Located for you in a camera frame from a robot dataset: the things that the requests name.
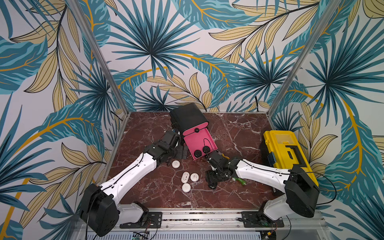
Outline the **black round earphone case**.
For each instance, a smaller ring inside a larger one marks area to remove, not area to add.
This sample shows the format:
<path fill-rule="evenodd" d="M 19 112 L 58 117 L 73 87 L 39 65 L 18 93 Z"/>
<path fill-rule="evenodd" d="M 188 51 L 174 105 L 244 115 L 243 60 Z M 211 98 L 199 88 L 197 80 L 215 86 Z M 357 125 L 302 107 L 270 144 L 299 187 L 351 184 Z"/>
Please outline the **black round earphone case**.
<path fill-rule="evenodd" d="M 194 156 L 195 156 L 196 159 L 200 158 L 202 156 L 202 152 L 200 150 L 195 150 L 194 151 Z"/>
<path fill-rule="evenodd" d="M 208 154 L 210 151 L 211 151 L 210 147 L 208 147 L 208 146 L 204 146 L 204 147 L 203 147 L 203 152 L 204 152 L 205 154 Z"/>

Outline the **white oval earphone case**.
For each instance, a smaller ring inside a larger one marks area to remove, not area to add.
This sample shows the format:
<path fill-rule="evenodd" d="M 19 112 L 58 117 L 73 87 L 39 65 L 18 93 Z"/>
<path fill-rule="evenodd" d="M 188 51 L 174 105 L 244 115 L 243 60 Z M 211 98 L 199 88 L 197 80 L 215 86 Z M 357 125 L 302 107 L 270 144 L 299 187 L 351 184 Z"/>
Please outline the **white oval earphone case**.
<path fill-rule="evenodd" d="M 186 184 L 190 179 L 190 173 L 189 172 L 184 172 L 181 178 L 181 182 L 183 184 Z"/>

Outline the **pink drawer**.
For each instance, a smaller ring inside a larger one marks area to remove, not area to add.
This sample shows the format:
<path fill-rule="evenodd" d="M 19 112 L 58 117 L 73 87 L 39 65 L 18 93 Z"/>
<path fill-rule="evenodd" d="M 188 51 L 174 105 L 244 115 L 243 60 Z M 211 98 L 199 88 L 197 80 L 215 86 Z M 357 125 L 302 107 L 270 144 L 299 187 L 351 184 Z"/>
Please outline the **pink drawer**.
<path fill-rule="evenodd" d="M 186 142 L 186 145 L 189 148 L 189 151 L 192 155 L 192 158 L 194 160 L 197 160 L 194 156 L 195 150 L 200 150 L 202 152 L 201 157 L 204 157 L 205 155 L 208 155 L 211 152 L 216 151 L 218 149 L 218 147 L 217 147 L 215 141 L 213 140 L 208 128 L 202 129 L 198 133 L 193 133 L 193 134 L 183 136 L 183 137 L 184 137 L 184 140 Z M 204 146 L 210 147 L 211 151 L 208 154 L 205 154 L 203 152 Z"/>
<path fill-rule="evenodd" d="M 191 127 L 191 128 L 189 128 L 189 129 L 187 129 L 187 130 L 185 130 L 183 132 L 183 136 L 187 136 L 187 135 L 190 135 L 190 134 L 193 134 L 193 133 L 198 133 L 202 129 L 207 128 L 208 125 L 209 125 L 209 122 L 204 122 L 204 123 L 201 123 L 201 124 L 199 124 L 197 126 Z"/>

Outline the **black drawer cabinet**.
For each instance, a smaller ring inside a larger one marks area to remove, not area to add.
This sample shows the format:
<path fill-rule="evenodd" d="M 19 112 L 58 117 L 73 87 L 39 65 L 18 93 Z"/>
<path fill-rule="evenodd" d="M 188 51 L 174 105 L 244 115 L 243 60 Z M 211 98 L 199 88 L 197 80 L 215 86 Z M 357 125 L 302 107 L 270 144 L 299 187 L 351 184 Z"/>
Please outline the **black drawer cabinet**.
<path fill-rule="evenodd" d="M 204 122 L 209 122 L 196 104 L 190 103 L 170 111 L 171 123 L 183 137 L 183 132 Z"/>

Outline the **black oval earphone case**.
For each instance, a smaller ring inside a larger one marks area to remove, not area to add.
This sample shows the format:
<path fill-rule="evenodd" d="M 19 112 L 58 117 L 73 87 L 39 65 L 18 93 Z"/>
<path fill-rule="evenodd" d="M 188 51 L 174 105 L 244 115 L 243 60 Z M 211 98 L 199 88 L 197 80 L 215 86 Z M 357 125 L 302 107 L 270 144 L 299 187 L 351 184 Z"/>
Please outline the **black oval earphone case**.
<path fill-rule="evenodd" d="M 216 180 L 209 181 L 209 188 L 215 190 L 217 188 L 218 182 Z"/>

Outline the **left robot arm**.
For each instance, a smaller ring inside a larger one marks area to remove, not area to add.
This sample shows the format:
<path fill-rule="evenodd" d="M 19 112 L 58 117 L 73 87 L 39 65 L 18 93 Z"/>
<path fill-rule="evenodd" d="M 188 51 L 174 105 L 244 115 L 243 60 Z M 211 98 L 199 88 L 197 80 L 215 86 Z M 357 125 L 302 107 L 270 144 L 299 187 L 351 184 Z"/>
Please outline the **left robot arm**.
<path fill-rule="evenodd" d="M 181 153 L 181 136 L 168 130 L 161 139 L 148 145 L 128 167 L 102 183 L 89 185 L 80 204 L 80 218 L 98 237 L 107 235 L 115 226 L 148 222 L 148 209 L 139 202 L 120 206 L 120 201 L 142 178 L 162 163 Z"/>

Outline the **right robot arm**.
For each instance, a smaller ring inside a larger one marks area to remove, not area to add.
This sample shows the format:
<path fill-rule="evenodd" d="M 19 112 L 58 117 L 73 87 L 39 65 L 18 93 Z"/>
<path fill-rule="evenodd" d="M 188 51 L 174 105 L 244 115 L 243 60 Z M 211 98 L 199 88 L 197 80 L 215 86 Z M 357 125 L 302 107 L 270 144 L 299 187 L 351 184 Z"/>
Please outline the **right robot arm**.
<path fill-rule="evenodd" d="M 229 160 L 218 151 L 210 153 L 207 162 L 212 169 L 206 171 L 206 181 L 212 189 L 220 182 L 240 178 L 268 185 L 283 193 L 262 204 L 256 215 L 258 222 L 274 222 L 290 214 L 305 218 L 315 215 L 320 190 L 300 165 L 293 165 L 291 169 L 276 169 L 245 159 Z"/>

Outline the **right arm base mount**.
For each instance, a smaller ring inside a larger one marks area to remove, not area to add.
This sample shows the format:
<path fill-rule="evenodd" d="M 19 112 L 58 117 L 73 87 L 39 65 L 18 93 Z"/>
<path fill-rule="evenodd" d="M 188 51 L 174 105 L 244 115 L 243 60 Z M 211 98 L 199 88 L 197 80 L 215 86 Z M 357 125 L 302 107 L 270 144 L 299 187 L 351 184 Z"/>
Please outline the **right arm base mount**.
<path fill-rule="evenodd" d="M 238 218 L 238 221 L 242 222 L 245 228 L 270 228 L 273 230 L 285 226 L 282 218 L 274 221 L 254 211 L 241 212 L 241 217 Z"/>

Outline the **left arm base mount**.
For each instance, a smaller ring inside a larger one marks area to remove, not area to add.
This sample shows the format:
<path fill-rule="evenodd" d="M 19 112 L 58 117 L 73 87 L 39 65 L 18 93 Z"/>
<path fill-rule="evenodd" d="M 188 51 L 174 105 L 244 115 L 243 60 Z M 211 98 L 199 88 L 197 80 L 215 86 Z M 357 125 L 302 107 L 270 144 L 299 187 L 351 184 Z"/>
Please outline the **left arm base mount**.
<path fill-rule="evenodd" d="M 162 212 L 147 212 L 136 223 L 125 223 L 120 229 L 158 229 L 162 225 Z"/>

